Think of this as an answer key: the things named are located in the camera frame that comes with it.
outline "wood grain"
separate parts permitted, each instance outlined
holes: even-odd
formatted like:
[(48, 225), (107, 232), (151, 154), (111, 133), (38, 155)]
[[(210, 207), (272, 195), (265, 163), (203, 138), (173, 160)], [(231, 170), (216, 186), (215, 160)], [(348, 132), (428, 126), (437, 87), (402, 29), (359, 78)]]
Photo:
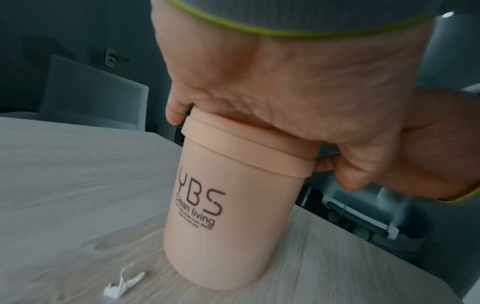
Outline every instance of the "wood grain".
[(0, 118), (0, 303), (461, 301), (441, 280), (295, 206), (255, 283), (225, 292), (170, 266), (163, 227), (181, 148), (155, 134)]

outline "chair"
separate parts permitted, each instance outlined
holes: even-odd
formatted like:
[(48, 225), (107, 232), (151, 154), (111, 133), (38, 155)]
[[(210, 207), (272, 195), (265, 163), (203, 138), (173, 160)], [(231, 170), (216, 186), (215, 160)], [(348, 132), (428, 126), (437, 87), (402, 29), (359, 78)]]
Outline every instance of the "chair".
[(145, 131), (148, 86), (53, 55), (38, 120)]

